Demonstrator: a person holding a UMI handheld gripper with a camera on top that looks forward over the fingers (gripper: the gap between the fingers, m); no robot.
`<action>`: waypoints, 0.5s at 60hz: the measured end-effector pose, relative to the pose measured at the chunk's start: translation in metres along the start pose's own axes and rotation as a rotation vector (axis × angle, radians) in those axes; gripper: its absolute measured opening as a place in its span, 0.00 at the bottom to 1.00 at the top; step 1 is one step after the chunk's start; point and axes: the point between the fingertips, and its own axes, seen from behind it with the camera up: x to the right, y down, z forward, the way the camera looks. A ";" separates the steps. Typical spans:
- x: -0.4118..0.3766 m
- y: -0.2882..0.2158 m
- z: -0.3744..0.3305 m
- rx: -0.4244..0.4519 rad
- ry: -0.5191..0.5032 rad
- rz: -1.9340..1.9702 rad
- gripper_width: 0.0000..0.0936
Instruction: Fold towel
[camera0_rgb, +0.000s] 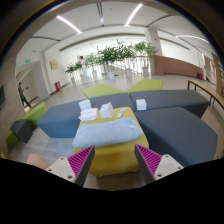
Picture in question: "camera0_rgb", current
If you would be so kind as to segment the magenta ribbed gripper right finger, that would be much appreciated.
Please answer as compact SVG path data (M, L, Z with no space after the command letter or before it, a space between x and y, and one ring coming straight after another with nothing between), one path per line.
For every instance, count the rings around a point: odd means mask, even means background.
M146 184L183 169L183 166L169 154L160 155L138 144L135 145L134 154Z

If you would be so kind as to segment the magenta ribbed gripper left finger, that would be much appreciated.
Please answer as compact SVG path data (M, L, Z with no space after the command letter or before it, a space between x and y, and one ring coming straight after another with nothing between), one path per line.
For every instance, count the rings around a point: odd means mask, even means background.
M94 156L95 147L90 146L68 158L60 157L47 171L83 187Z

